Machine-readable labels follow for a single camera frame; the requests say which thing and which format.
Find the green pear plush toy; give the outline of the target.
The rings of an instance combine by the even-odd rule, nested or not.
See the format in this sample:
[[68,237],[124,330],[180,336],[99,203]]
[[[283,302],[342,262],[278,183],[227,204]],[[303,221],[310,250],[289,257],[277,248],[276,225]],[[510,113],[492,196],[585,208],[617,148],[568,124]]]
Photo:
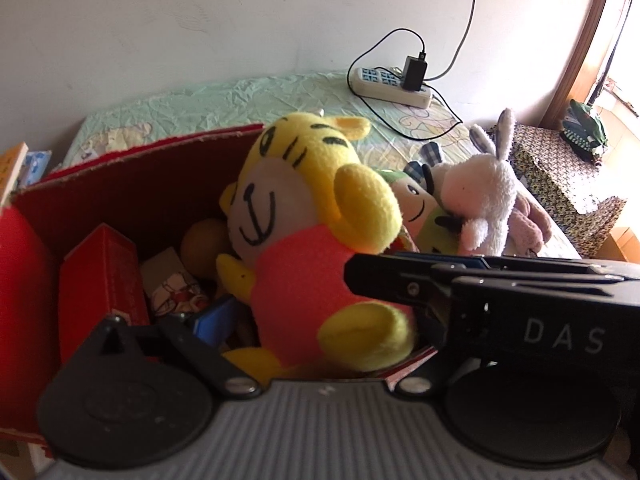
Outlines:
[[402,171],[378,168],[376,172],[394,192],[404,227],[418,251],[455,255],[461,221],[450,216],[436,200],[430,166],[409,162]]

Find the pink-brown teddy bear plush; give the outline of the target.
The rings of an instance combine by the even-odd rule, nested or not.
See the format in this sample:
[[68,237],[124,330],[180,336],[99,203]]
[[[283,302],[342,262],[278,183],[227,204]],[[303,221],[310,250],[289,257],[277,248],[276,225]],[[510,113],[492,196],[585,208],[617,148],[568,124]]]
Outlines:
[[522,255],[538,255],[552,237],[552,219],[537,203],[516,194],[509,220],[509,236]]

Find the large white bunny plush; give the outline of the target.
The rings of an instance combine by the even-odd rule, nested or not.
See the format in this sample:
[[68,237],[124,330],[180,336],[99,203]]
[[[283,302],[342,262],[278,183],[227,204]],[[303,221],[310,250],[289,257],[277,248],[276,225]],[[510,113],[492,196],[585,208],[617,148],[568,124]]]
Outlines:
[[479,125],[470,133],[484,148],[463,162],[423,167],[427,191],[444,211],[461,221],[460,255],[501,255],[518,185],[508,157],[515,120],[506,108],[497,122],[495,139]]

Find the yellow tiger plush toy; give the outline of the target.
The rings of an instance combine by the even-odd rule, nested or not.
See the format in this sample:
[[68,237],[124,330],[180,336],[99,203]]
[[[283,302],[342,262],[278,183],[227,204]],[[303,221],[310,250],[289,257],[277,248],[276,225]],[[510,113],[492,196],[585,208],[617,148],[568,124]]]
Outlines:
[[221,195],[231,252],[217,257],[217,273],[252,309],[259,337],[227,359],[260,382],[371,373],[413,349],[407,307],[344,281],[352,256],[381,255],[402,228],[392,189],[354,149],[370,128],[362,117],[283,116]]

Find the small red box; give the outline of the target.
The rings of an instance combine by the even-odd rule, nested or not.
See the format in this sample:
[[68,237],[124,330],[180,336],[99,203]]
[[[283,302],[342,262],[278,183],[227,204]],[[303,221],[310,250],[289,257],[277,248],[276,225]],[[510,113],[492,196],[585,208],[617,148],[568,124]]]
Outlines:
[[58,274],[58,343],[66,363],[109,315],[129,325],[146,325],[137,247],[101,224],[64,258]]

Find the red cardboard box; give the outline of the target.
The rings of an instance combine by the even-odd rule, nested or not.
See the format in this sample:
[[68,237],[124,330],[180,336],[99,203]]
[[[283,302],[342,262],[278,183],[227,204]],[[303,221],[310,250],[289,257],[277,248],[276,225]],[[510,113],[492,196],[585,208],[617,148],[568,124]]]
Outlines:
[[[354,149],[369,130],[360,117],[293,113],[265,128],[241,170],[228,169],[228,152],[209,164],[227,226],[189,246],[252,309],[258,344],[227,356],[260,382],[376,372],[413,349],[409,308],[358,296],[343,280],[351,256],[379,254],[402,228],[390,186]],[[94,326],[109,314],[146,324],[152,295],[136,246],[111,226],[52,266],[20,212],[2,214],[2,429],[35,432],[40,396]]]

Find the patterned cloth covered stool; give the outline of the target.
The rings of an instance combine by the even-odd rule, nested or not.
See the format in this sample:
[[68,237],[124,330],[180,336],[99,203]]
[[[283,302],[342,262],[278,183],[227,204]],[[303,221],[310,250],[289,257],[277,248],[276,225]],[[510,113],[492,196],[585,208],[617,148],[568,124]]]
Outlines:
[[522,124],[510,161],[578,254],[595,257],[626,205],[610,176],[580,159],[559,131]]

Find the green yellow cartoon bedsheet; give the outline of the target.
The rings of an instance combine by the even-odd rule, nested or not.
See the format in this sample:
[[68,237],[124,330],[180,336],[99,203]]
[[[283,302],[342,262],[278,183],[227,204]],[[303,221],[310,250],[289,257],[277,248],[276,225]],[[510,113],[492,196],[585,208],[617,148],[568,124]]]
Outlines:
[[[277,125],[283,117],[299,119],[294,128],[294,156],[309,153],[302,134],[308,122],[346,116],[370,120],[370,132],[352,141],[356,164],[365,174],[378,168],[403,170],[419,158],[424,139],[443,134],[439,148],[446,162],[474,154],[469,131],[454,122],[440,103],[426,110],[375,101],[364,105],[347,88],[343,74],[281,76],[200,84],[122,104],[88,116],[65,156],[63,168],[90,162],[155,141],[229,127]],[[311,190],[282,162],[273,148],[271,162],[245,164],[231,174],[239,185],[231,208],[232,242],[242,255],[256,259],[278,240],[320,226]]]

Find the green bag on stool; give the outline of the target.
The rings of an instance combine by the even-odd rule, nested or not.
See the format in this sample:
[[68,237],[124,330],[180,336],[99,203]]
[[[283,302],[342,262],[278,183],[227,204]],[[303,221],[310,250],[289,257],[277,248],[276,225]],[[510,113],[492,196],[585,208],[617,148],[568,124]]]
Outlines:
[[591,110],[585,103],[570,100],[562,119],[561,136],[580,159],[597,165],[608,148],[608,138],[600,118]]

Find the blue book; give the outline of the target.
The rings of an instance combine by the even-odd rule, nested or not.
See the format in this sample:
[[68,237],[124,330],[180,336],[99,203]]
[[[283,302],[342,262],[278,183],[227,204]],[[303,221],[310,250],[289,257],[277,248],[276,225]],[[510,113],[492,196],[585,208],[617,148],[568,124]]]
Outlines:
[[27,188],[41,180],[51,160],[51,151],[30,151],[21,168],[17,179],[18,188]]

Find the white power strip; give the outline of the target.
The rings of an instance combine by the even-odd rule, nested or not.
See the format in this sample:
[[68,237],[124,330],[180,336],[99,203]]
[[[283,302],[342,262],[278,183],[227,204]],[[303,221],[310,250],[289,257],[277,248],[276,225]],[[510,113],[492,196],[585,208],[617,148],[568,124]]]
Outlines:
[[400,79],[388,70],[358,67],[349,76],[349,83],[358,96],[426,110],[432,102],[431,91],[408,91],[401,88]]

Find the black charger adapter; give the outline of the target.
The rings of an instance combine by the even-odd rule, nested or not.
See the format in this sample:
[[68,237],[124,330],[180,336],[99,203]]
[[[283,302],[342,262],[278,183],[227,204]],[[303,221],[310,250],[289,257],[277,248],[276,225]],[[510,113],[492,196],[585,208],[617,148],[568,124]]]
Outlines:
[[426,54],[419,53],[417,56],[407,56],[404,69],[400,78],[400,86],[404,90],[417,92],[422,88],[427,69]]

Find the yellow book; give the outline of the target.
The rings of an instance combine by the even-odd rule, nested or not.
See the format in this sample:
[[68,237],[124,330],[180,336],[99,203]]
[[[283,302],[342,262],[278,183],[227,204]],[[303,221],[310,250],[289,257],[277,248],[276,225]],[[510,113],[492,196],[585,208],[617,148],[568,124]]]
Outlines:
[[13,148],[9,148],[0,156],[1,206],[4,206],[14,189],[27,153],[28,145],[25,142],[21,142],[14,145]]

